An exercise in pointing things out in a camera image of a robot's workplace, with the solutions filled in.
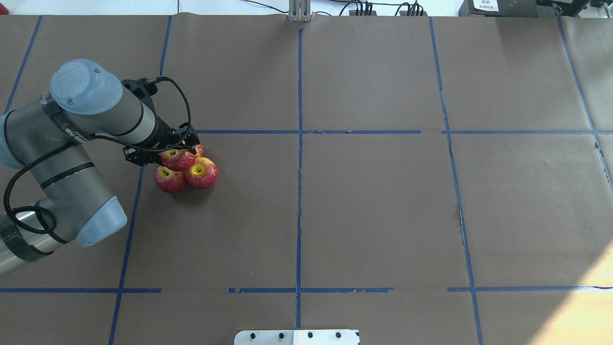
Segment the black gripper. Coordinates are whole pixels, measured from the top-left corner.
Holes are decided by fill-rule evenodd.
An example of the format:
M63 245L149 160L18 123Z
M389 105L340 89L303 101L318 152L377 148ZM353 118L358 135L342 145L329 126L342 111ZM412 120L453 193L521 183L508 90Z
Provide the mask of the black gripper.
M158 83L169 82L179 92L182 100L186 105L187 121L179 127L174 128L160 118L156 114L155 105L153 104L152 96L158 92ZM146 114L145 111L152 113L153 129L149 131L144 140L136 144L126 144L123 147L125 160L137 166L146 166L147 164L161 165L160 153L170 149L186 149L188 152L195 154L196 147L201 143L197 131L192 126L192 114L190 103L187 100L186 94L181 87L171 78L141 78L138 80L125 79L121 81L123 87L130 91L143 104L142 119L140 124L144 124Z

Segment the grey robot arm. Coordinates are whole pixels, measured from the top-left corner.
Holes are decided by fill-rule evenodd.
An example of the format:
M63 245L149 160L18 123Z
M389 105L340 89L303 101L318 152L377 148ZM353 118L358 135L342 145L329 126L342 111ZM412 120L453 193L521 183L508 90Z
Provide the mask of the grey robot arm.
M1 194L1 274L72 241L98 244L127 216L83 145L107 140L137 166L161 164L171 149L196 152L191 121L170 127L151 97L169 77L119 80L88 59L64 63L39 100L1 118L1 163L16 169Z

